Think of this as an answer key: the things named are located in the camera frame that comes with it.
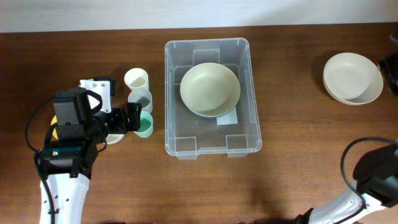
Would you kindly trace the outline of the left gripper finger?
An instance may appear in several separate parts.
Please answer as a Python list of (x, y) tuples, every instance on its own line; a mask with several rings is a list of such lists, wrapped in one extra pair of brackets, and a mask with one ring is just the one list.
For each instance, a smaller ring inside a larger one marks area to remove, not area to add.
[(96, 82), (104, 82), (105, 87), (109, 89), (109, 95), (116, 95), (116, 80), (113, 77), (95, 77)]
[(126, 103), (128, 117), (128, 131), (138, 131), (141, 127), (141, 103)]

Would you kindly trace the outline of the clear plastic storage bin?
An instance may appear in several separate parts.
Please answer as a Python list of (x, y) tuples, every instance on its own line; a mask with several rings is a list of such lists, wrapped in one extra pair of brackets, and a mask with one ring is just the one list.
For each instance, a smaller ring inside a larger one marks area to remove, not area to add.
[[(191, 113), (180, 96), (186, 72), (200, 63), (219, 63), (237, 76), (241, 95), (237, 124)], [(178, 159), (227, 154), (244, 157), (262, 147), (249, 42), (244, 38), (172, 40), (165, 45), (165, 150)]]

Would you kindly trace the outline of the green cup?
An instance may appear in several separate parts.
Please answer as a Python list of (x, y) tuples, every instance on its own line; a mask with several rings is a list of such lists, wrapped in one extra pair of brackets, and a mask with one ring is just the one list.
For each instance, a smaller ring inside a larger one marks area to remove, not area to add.
[(134, 131), (134, 134), (140, 138), (150, 137), (154, 132), (154, 120), (152, 115), (146, 111), (141, 111), (140, 122), (141, 127), (137, 131)]

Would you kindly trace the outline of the blue plate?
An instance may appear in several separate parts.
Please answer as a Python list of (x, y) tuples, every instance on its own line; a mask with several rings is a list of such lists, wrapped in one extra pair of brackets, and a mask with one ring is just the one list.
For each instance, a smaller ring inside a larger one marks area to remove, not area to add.
[(191, 113), (203, 117), (203, 118), (217, 118), (220, 116), (224, 116), (226, 114), (228, 114), (229, 112), (231, 112), (232, 110), (234, 110), (236, 108), (236, 106), (219, 106), (215, 109), (212, 110), (205, 110), (205, 111), (195, 111), (193, 110), (191, 107), (189, 106), (185, 106)]

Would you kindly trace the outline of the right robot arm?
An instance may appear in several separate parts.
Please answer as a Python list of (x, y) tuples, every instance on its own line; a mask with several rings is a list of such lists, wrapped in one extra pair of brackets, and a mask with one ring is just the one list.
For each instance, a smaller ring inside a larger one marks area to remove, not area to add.
[[(354, 53), (332, 56), (323, 70), (323, 84), (335, 100), (346, 105), (364, 105), (374, 101), (384, 86), (397, 94), (397, 54), (374, 64), (370, 59)], [(374, 141), (383, 147), (362, 156), (350, 182), (345, 171), (345, 159), (357, 143)], [(311, 208), (298, 215), (294, 223), (357, 223), (362, 217), (397, 205), (397, 141), (380, 137), (354, 140), (344, 149), (340, 171), (348, 188), (331, 202)]]

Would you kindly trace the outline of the beige plate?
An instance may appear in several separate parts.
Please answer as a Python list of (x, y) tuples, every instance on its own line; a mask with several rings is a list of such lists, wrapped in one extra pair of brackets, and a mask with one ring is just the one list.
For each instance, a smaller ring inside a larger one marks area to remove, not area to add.
[(382, 93), (384, 80), (370, 59), (354, 53), (332, 56), (323, 69), (323, 85), (336, 101), (346, 105), (365, 105)]
[(219, 106), (236, 106), (241, 95), (237, 76), (218, 63), (201, 63), (190, 68), (180, 82), (180, 96), (185, 106), (195, 111)]

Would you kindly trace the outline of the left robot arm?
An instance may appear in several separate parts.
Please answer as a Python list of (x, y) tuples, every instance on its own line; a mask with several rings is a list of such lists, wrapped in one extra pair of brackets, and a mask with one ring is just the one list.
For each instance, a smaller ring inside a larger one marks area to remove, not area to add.
[(41, 223), (80, 223), (93, 164), (110, 134), (126, 134), (141, 127), (140, 103), (113, 108), (116, 81), (111, 77), (81, 80), (51, 99), (56, 122), (34, 154), (40, 177)]

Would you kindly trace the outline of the cream cup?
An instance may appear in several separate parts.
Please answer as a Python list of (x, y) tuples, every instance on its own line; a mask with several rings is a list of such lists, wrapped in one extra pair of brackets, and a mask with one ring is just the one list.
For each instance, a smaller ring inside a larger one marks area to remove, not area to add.
[(132, 68), (124, 76), (124, 82), (130, 90), (149, 90), (149, 76), (142, 68)]

